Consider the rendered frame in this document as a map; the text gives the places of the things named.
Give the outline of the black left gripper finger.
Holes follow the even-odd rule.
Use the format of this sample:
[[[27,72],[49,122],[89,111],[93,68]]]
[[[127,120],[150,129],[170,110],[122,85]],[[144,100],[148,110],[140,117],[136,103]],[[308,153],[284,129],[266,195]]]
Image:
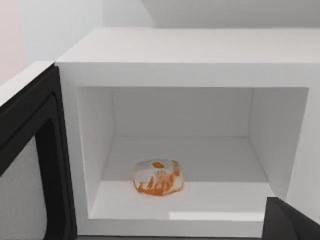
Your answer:
[[[262,240],[320,240],[320,224],[280,198],[268,197]]]

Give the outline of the black and white microwave door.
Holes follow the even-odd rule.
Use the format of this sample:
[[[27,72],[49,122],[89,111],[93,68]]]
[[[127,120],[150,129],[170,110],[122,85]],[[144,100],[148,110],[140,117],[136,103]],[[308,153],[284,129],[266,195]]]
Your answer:
[[[43,240],[76,240],[59,68],[38,61],[0,86],[0,177],[35,138],[46,209]]]

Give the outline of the white microwave oven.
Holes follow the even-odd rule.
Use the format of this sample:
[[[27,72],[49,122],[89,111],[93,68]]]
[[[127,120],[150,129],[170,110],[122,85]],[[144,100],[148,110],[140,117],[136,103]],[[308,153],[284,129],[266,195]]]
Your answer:
[[[268,197],[320,224],[320,29],[103,27],[55,65],[80,235],[260,238]],[[182,190],[136,191],[153,159]]]

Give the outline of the orange and white bread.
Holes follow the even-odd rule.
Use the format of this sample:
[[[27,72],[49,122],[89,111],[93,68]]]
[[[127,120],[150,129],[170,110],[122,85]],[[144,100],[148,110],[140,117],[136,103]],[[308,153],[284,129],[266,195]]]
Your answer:
[[[138,162],[133,168],[133,186],[138,193],[163,197],[184,187],[184,176],[178,161],[150,159]]]

